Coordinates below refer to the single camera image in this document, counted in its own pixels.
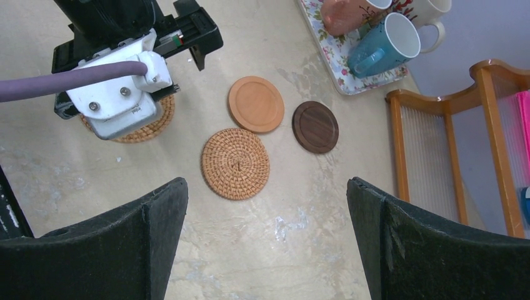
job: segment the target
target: floral tray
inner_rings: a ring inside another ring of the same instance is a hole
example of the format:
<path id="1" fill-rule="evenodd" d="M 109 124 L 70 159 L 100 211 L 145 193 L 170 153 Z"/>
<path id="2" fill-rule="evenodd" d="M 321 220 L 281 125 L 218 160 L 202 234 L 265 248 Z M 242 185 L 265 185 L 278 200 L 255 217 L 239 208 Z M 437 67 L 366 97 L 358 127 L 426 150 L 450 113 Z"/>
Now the floral tray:
<path id="1" fill-rule="evenodd" d="M 305 15 L 307 25 L 320 49 L 320 54 L 326 62 L 333 83 L 339 93 L 344 95 L 355 95 L 378 88 L 387 83 L 402 79 L 408 74 L 405 65 L 386 71 L 384 73 L 366 78 L 357 78 L 349 70 L 347 65 L 348 52 L 357 46 L 361 38 L 357 31 L 347 35 L 333 37 L 324 29 L 320 7 L 324 0 L 297 0 Z"/>

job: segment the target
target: table surface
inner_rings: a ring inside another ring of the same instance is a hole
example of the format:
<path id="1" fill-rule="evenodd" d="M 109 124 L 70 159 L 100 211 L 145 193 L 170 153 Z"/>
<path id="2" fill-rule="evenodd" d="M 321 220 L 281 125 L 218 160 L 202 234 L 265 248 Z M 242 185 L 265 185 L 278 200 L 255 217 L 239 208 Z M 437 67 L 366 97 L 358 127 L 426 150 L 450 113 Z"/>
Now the table surface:
<path id="1" fill-rule="evenodd" d="M 49 74 L 55 46 L 72 38 L 52 1 L 5 0 L 0 10 L 0 79 Z M 159 0 L 166 14 L 171 1 Z M 53 113 L 53 96 L 0 104 L 0 164 L 35 235 L 83 221 L 175 177 L 189 184 L 189 206 L 167 299 L 369 299 L 346 202 L 360 176 L 394 192 L 389 109 L 384 95 L 414 89 L 410 77 L 352 97 L 335 90 L 297 3 L 199 0 L 224 47 L 199 72 L 188 52 L 168 59 L 175 117 L 156 139 L 100 141 L 78 118 Z M 247 201 L 211 192 L 201 150 L 234 128 L 231 85 L 244 76 L 271 81 L 285 102 L 281 125 L 260 135 L 270 157 L 265 188 Z M 315 155 L 293 136 L 291 116 L 304 101 L 333 111 L 340 137 Z"/>

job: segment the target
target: coaster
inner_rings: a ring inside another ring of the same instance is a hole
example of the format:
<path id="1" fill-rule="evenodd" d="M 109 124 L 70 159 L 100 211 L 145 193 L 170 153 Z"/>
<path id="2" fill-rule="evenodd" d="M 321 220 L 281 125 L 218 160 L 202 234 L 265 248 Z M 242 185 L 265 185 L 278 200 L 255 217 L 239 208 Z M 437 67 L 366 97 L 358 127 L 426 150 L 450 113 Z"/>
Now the coaster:
<path id="1" fill-rule="evenodd" d="M 173 115 L 175 113 L 175 97 L 171 95 L 162 98 L 160 100 L 160 105 L 164 109 L 164 113 L 159 120 L 154 121 L 151 124 L 138 129 L 137 131 L 133 131 L 126 136 L 113 139 L 112 141 L 124 144 L 134 144 L 148 141 L 161 134 L 173 119 Z M 92 131 L 90 124 L 88 124 L 83 115 L 81 115 L 81 121 L 90 131 Z"/>
<path id="2" fill-rule="evenodd" d="M 237 125 L 254 133 L 276 129 L 285 113 L 280 92 L 272 83 L 256 76 L 244 77 L 234 83 L 228 106 Z"/>
<path id="3" fill-rule="evenodd" d="M 323 104 L 302 103 L 292 115 L 292 130 L 298 143 L 312 153 L 331 151 L 339 140 L 339 124 Z"/>
<path id="4" fill-rule="evenodd" d="M 269 179 L 269 155 L 255 134 L 239 129 L 217 132 L 204 146 L 202 175 L 210 188 L 231 200 L 250 198 Z"/>

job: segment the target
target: wooden rack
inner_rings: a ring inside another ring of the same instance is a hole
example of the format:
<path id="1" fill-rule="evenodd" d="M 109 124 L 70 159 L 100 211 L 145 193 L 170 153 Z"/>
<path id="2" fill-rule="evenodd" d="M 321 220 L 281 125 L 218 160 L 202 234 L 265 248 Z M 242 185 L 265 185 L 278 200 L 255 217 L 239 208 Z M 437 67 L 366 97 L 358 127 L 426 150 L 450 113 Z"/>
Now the wooden rack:
<path id="1" fill-rule="evenodd" d="M 388 93 L 387 102 L 391 108 L 399 197 L 407 202 L 411 200 L 402 109 L 409 108 L 430 116 L 442 117 L 447 134 L 452 185 L 454 186 L 458 217 L 460 223 L 468 224 L 464 185 L 460 173 L 452 115 L 482 105 L 507 233 L 509 236 L 524 238 L 518 197 L 514 187 L 497 101 L 519 91 L 530 89 L 530 71 L 516 69 L 500 60 L 490 59 L 475 64 L 469 69 L 469 73 L 475 83 L 463 91 L 448 96 L 427 97 L 403 89 Z"/>

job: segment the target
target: dark walnut coaster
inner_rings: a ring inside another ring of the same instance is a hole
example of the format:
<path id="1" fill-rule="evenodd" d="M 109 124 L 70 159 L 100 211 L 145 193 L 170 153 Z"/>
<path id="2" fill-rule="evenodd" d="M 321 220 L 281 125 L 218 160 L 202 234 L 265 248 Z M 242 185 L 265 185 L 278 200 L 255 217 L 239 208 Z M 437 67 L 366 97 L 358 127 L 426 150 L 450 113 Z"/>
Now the dark walnut coaster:
<path id="1" fill-rule="evenodd" d="M 333 112 L 315 101 L 304 102 L 294 111 L 292 131 L 303 148 L 317 154 L 328 153 L 339 140 L 339 124 Z"/>

